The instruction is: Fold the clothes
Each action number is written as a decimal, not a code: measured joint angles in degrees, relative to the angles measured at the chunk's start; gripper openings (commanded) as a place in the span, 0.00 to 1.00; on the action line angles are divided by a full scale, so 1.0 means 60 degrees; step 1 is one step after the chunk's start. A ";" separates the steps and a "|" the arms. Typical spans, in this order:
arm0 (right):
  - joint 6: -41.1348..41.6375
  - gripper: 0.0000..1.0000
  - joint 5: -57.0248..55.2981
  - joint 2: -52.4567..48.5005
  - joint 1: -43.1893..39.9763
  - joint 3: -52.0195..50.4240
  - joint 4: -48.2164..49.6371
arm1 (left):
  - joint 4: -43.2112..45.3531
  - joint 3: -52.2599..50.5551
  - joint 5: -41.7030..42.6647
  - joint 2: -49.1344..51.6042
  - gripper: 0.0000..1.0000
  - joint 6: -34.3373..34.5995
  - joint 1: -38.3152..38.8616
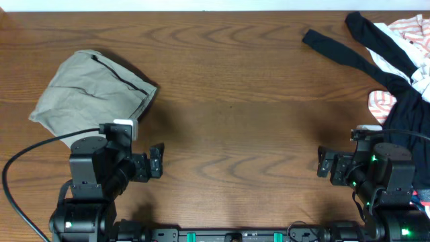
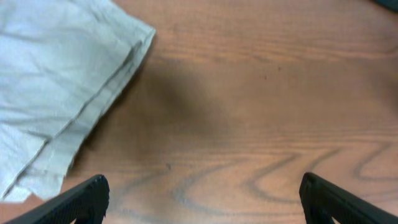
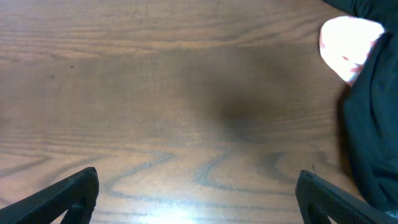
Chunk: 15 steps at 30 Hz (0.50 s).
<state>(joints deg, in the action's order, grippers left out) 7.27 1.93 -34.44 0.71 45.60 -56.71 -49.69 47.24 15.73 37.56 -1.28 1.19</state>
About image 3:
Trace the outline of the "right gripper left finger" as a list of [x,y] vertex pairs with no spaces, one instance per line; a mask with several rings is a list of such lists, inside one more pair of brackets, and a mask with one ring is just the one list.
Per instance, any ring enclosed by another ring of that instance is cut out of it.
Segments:
[[1,209],[1,223],[89,223],[99,194],[94,167],[87,167],[27,198]]

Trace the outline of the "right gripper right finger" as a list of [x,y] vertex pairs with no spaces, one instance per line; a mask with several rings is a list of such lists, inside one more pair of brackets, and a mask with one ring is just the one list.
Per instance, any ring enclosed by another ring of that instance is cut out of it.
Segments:
[[396,218],[307,170],[300,171],[295,195],[305,224],[397,224]]

